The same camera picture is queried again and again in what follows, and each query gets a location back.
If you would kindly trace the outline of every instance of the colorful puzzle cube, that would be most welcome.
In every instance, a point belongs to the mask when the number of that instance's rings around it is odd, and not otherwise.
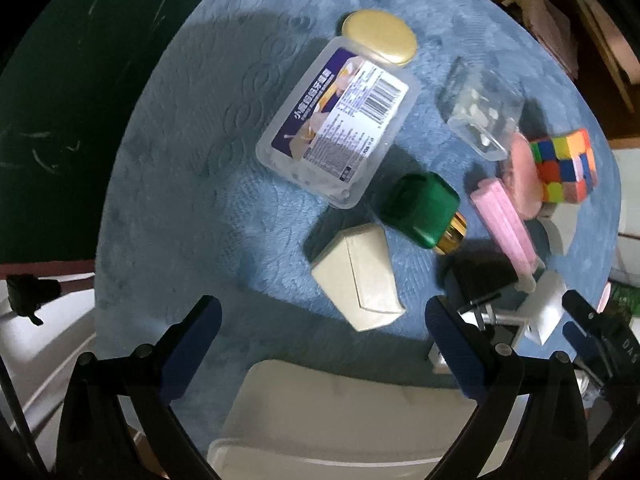
[[[596,161],[589,133],[581,128],[531,144],[543,185],[543,202],[582,202],[596,186]]]

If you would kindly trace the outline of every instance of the pink tube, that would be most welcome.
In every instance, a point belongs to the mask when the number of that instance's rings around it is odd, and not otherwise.
[[[539,258],[529,232],[514,208],[499,178],[488,178],[478,184],[471,200],[484,224],[521,277],[523,290],[535,289],[533,273]]]

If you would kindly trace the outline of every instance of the cable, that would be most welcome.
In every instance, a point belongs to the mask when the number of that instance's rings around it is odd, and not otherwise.
[[[0,464],[2,472],[7,478],[21,478],[24,480],[47,480],[36,469],[18,435],[11,431],[4,416],[0,413]]]
[[[7,403],[9,404],[11,414],[14,416],[15,425],[18,428],[18,433],[20,433],[25,449],[29,453],[36,468],[39,469],[43,475],[48,476],[49,472],[42,461],[42,457],[40,456],[38,447],[33,439],[27,420],[24,418],[24,412],[22,411],[20,400],[18,399],[18,395],[15,393],[14,384],[11,381],[11,377],[9,377],[9,372],[4,365],[2,356],[0,356],[0,387],[6,397]]]

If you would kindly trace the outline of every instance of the chalkboard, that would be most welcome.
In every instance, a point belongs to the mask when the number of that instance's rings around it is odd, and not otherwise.
[[[95,256],[124,129],[200,0],[52,0],[0,75],[0,264]]]

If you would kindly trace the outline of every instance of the gold lid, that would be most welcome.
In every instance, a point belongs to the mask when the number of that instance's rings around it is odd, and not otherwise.
[[[433,248],[438,254],[449,254],[455,251],[466,235],[466,220],[460,212],[456,212],[447,230]]]
[[[418,50],[409,26],[384,10],[362,9],[350,14],[342,24],[342,35],[399,66],[406,65]]]

